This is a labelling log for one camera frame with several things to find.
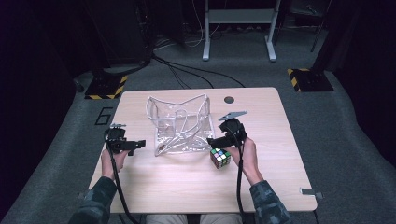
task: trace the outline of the rubik's cube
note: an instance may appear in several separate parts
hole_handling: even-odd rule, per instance
[[[213,148],[210,150],[210,159],[213,161],[213,164],[215,164],[216,168],[219,169],[230,163],[231,154],[224,149]]]

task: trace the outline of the black speaker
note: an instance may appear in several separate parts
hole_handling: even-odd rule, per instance
[[[87,0],[87,8],[109,64],[149,61],[151,31],[145,1]]]

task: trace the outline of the hand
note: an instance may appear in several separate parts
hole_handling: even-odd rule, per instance
[[[235,161],[236,165],[239,163],[239,150],[236,147],[226,147],[224,148],[228,152],[230,152],[233,157],[233,161]],[[243,172],[247,177],[250,185],[254,185],[260,181],[263,181],[262,173],[259,171],[259,166],[257,163],[257,153],[256,153],[256,144],[247,137],[245,139],[244,145],[241,146],[243,150],[243,160],[244,160],[244,168]]]
[[[129,151],[130,150],[123,150],[119,154],[113,154],[114,161],[116,161],[117,164],[117,172],[120,172],[120,169],[122,169],[125,157]],[[102,160],[102,176],[106,176],[114,180],[113,165],[111,164],[110,154],[107,149],[104,149],[102,151],[101,160]]]

